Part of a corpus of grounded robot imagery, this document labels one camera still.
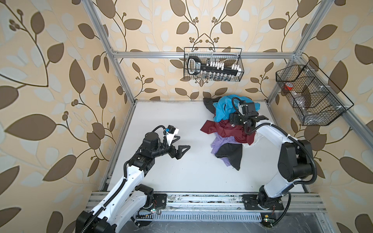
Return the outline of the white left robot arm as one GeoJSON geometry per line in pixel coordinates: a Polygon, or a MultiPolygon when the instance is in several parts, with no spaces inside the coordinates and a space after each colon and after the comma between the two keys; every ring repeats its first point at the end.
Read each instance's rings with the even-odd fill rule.
{"type": "Polygon", "coordinates": [[[123,165],[123,176],[114,188],[90,212],[83,211],[75,223],[77,233],[118,233],[133,220],[140,210],[156,212],[153,188],[141,182],[155,164],[155,159],[169,155],[181,159],[190,149],[189,145],[175,147],[180,137],[178,129],[163,128],[163,137],[153,130],[148,132],[133,157],[123,165]]]}

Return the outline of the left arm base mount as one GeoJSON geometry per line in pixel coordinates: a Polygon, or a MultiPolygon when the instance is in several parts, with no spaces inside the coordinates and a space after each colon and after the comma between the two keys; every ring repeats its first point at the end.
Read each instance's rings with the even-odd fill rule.
{"type": "Polygon", "coordinates": [[[165,209],[167,205],[167,197],[166,193],[152,193],[147,195],[146,203],[141,210],[158,210],[158,209],[165,209]]]}

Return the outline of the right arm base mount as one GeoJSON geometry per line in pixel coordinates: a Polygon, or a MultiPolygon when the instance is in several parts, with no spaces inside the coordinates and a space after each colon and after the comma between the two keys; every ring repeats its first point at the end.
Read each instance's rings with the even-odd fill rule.
{"type": "Polygon", "coordinates": [[[245,210],[284,210],[281,198],[269,198],[265,193],[242,195],[245,210]]]}

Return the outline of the maroon cloth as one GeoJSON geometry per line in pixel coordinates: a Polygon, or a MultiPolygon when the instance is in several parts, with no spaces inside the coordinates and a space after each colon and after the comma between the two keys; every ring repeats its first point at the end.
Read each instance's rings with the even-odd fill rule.
{"type": "Polygon", "coordinates": [[[232,126],[229,120],[221,120],[220,122],[207,120],[201,131],[206,134],[217,133],[221,137],[233,136],[236,142],[248,145],[253,144],[255,138],[255,134],[247,135],[243,126],[232,126]]]}

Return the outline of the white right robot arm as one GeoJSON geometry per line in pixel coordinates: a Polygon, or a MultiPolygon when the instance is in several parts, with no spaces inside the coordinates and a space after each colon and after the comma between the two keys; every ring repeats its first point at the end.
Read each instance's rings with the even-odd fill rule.
{"type": "Polygon", "coordinates": [[[265,116],[230,114],[233,125],[241,125],[247,135],[259,133],[280,149],[276,175],[258,193],[259,200],[274,200],[286,195],[298,184],[313,184],[317,179],[317,167],[312,155],[311,143],[299,140],[273,124],[265,116]]]}

